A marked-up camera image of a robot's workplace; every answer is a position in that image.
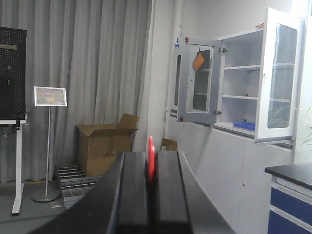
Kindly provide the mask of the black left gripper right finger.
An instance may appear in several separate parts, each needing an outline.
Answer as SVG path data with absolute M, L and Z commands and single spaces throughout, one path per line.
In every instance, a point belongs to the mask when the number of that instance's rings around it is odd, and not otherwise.
M 233 234 L 212 204 L 182 151 L 156 156 L 156 234 Z

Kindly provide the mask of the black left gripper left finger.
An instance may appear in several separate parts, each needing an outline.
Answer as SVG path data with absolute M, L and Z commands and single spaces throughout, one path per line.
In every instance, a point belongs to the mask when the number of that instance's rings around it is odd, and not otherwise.
M 146 179 L 144 153 L 120 153 L 87 195 L 33 233 L 147 234 Z

